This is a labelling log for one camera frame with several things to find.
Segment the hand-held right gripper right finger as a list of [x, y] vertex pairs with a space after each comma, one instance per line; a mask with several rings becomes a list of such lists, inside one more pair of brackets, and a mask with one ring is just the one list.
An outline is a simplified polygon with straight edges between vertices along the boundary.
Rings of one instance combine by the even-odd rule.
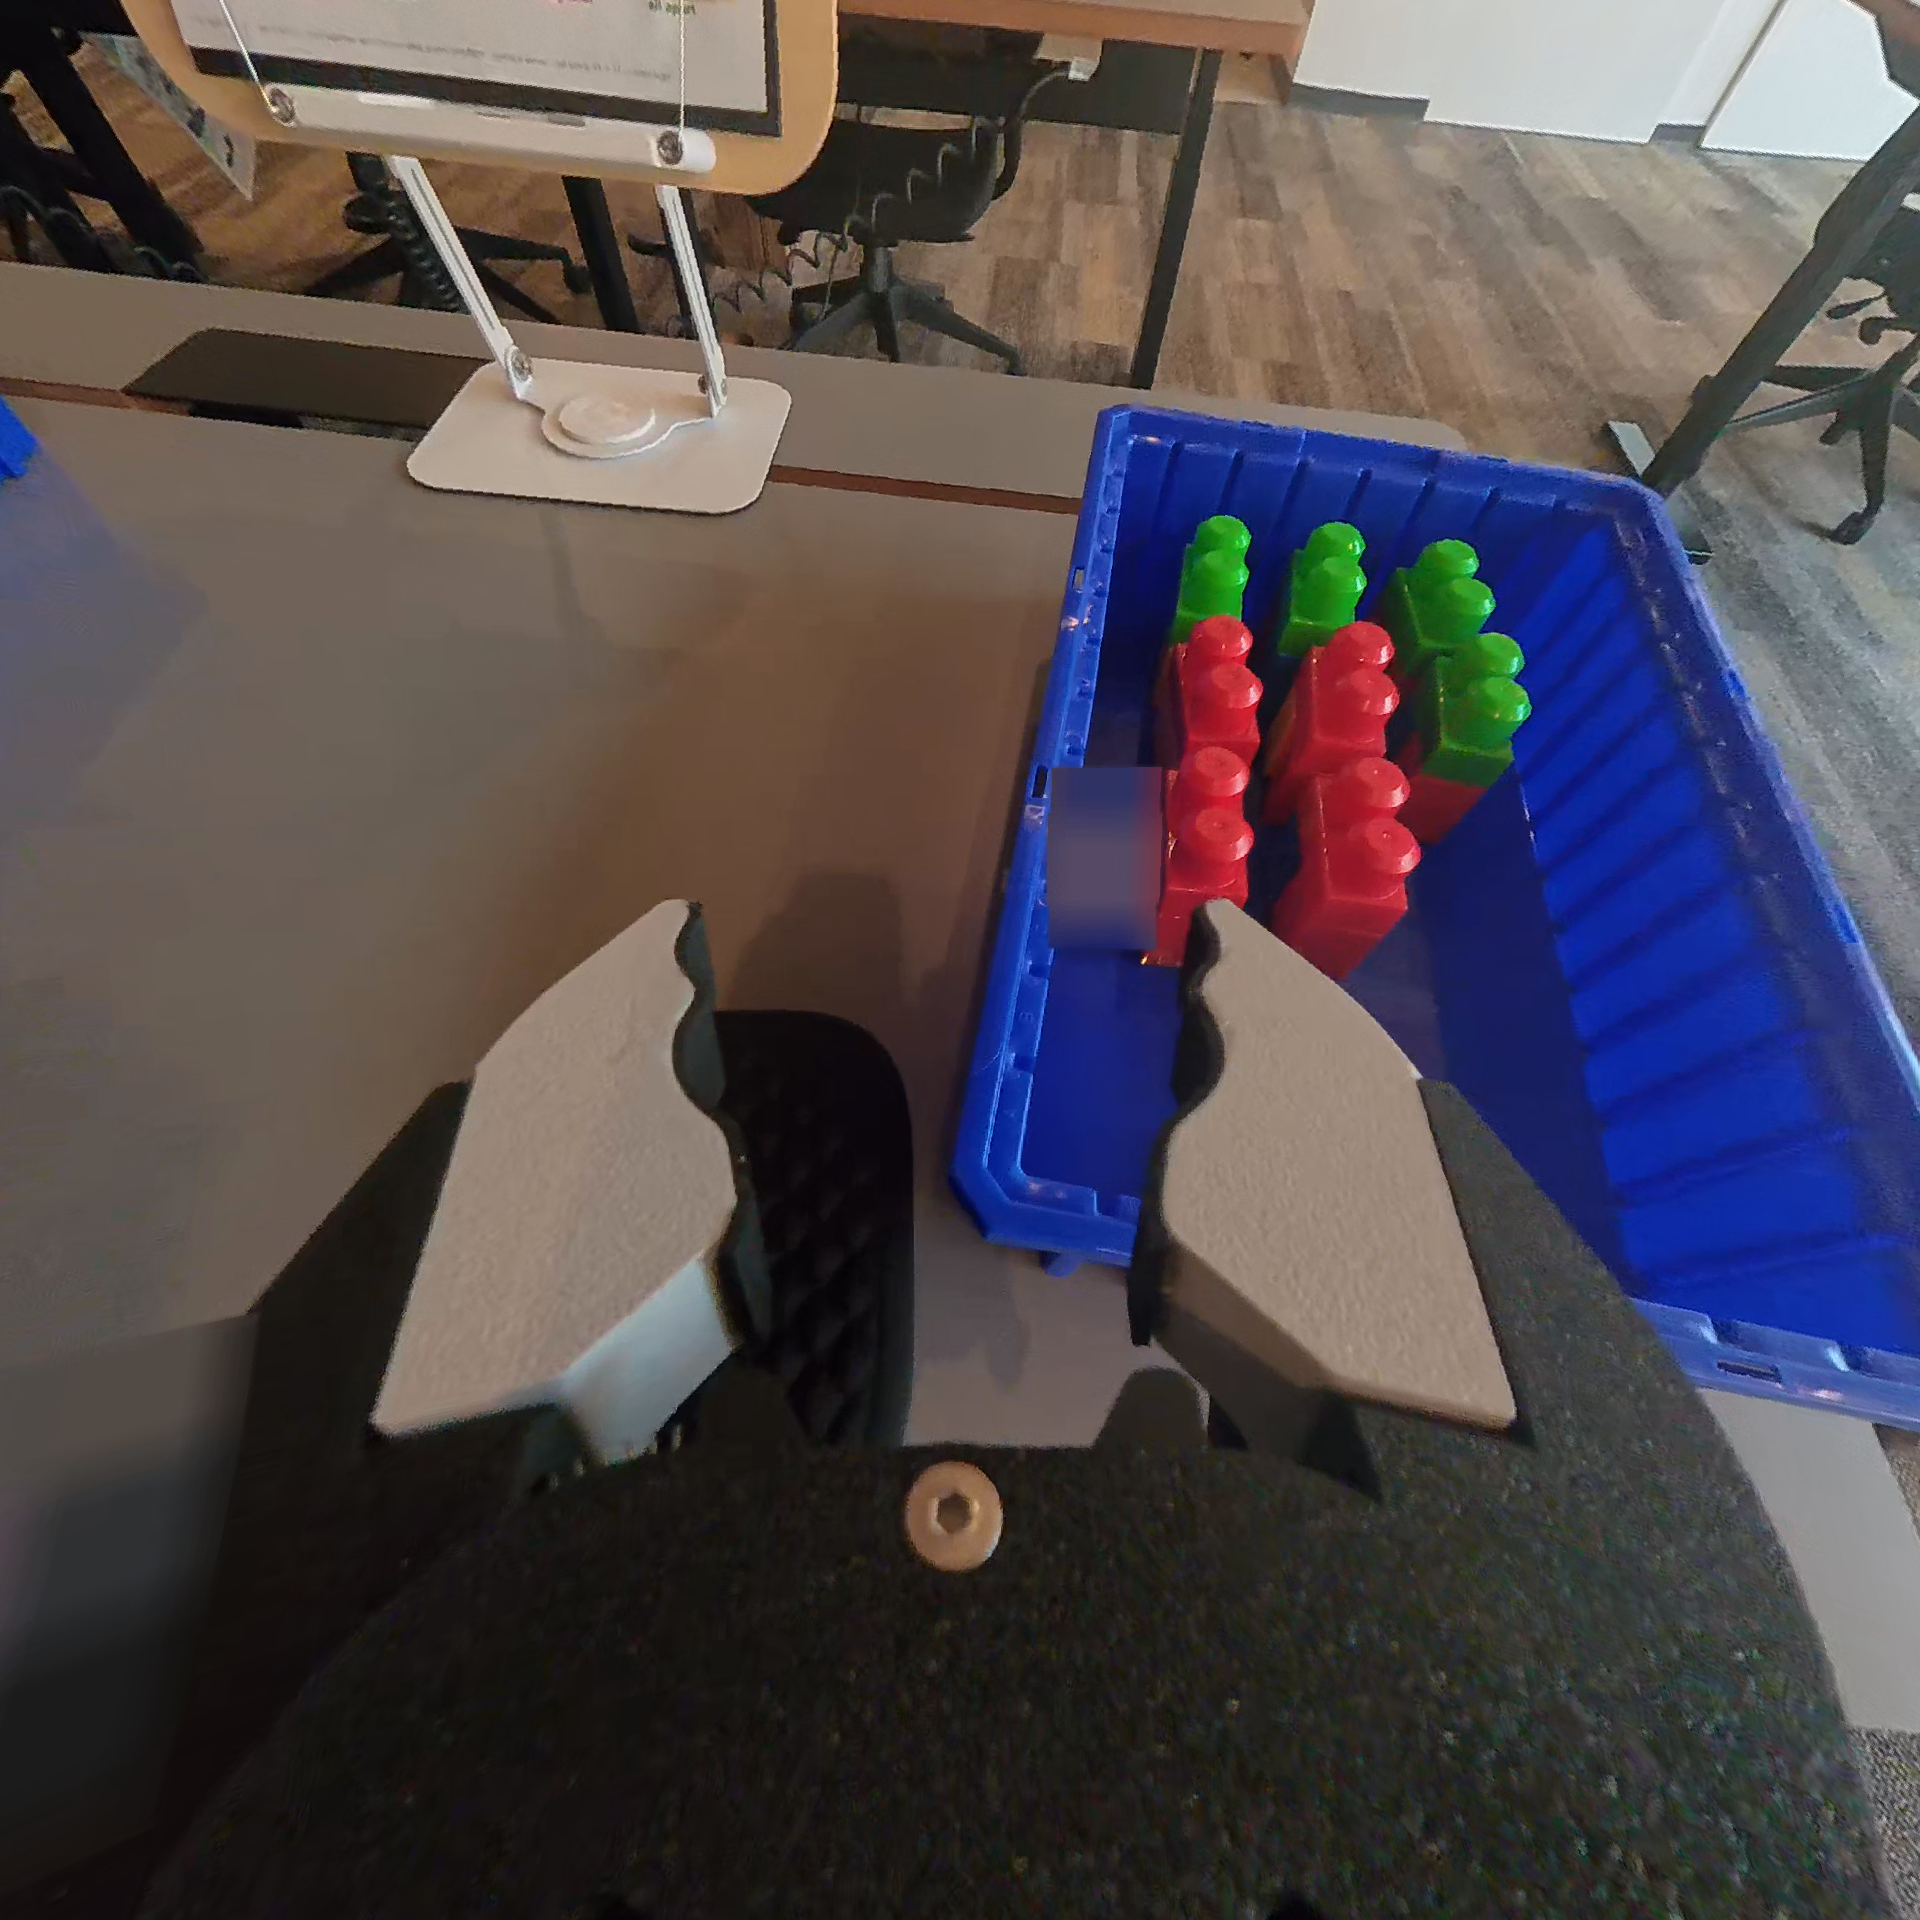
[[1247, 908], [1191, 916], [1128, 1330], [1195, 1378], [1232, 1445], [1308, 1460], [1359, 1408], [1517, 1429], [1427, 1091], [1387, 1031]]

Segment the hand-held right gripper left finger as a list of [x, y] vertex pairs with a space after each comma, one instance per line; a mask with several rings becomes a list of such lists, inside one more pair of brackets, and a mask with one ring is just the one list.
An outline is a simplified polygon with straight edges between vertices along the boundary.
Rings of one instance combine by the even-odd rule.
[[643, 1453], [758, 1340], [758, 1212], [721, 1113], [705, 913], [661, 899], [483, 1058], [374, 1426], [560, 1413]]

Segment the green building block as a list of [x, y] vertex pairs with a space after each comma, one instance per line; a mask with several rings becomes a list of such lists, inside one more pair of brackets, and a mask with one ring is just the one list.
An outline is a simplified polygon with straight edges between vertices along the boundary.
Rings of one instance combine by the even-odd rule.
[[1244, 616], [1248, 545], [1253, 530], [1233, 516], [1209, 516], [1195, 526], [1180, 564], [1171, 644], [1186, 644], [1190, 631], [1209, 616]]
[[1530, 719], [1515, 638], [1482, 631], [1438, 652], [1418, 689], [1396, 764], [1409, 799], [1403, 826], [1438, 845], [1515, 764], [1515, 739]]
[[1377, 620], [1393, 642], [1393, 672], [1418, 680], [1436, 655], [1482, 636], [1494, 612], [1496, 594], [1482, 579], [1474, 545], [1438, 540], [1387, 576]]
[[1303, 659], [1357, 620], [1366, 590], [1363, 552], [1366, 540], [1349, 521], [1325, 521], [1295, 552], [1277, 626], [1277, 652], [1283, 659]]

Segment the black textured wrist rest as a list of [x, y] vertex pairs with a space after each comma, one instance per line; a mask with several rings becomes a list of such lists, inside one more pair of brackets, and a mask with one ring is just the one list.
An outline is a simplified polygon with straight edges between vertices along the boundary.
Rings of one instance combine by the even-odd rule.
[[901, 1445], [916, 1381], [916, 1147], [901, 1068], [820, 1013], [694, 1009], [673, 1068], [733, 1125], [772, 1326], [754, 1362], [814, 1445]]

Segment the black office chair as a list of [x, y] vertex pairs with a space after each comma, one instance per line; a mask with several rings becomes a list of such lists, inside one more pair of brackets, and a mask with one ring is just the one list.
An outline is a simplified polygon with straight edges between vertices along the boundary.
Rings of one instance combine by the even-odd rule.
[[901, 247], [960, 247], [1020, 169], [1022, 124], [1034, 98], [1068, 78], [1062, 60], [992, 52], [973, 60], [989, 84], [989, 113], [965, 127], [884, 127], [858, 110], [838, 118], [810, 169], [776, 192], [749, 196], [776, 241], [802, 254], [806, 235], [829, 247], [829, 280], [788, 296], [788, 349], [826, 352], [870, 328], [878, 352], [903, 362], [901, 328], [916, 321], [1022, 374], [1020, 349], [964, 320], [940, 287], [901, 275]]

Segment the instruction sheet on stand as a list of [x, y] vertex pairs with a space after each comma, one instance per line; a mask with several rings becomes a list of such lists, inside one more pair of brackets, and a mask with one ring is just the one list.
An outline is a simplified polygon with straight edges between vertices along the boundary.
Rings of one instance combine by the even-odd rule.
[[784, 101], [775, 135], [216, 78], [192, 65], [171, 6], [127, 3], [132, 33], [197, 105], [260, 142], [755, 196], [803, 174], [834, 116], [834, 3], [772, 3]]

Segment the wooden office desk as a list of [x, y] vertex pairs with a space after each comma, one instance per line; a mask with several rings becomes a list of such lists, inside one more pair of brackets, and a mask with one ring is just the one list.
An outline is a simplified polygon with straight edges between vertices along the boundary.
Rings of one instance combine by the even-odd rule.
[[1180, 135], [1128, 387], [1165, 349], [1228, 57], [1290, 60], [1307, 3], [839, 3], [839, 104], [988, 122], [1040, 66], [1088, 66], [1033, 101], [1044, 124]]

